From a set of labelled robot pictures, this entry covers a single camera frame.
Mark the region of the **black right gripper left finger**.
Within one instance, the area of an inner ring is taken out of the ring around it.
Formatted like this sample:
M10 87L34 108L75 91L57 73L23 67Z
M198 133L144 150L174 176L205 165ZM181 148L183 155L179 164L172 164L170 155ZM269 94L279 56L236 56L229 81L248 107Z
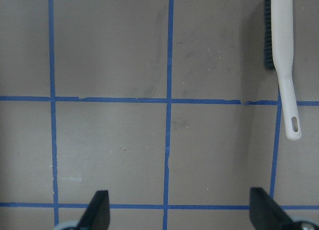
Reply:
M78 230L107 230L110 225L109 192L97 191L77 224Z

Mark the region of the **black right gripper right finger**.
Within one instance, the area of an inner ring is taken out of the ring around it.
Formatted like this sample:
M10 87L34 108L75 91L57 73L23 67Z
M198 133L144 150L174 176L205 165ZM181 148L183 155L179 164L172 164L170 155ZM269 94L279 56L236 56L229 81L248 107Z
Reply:
M294 221L261 187L250 189L249 218L256 230L288 230Z

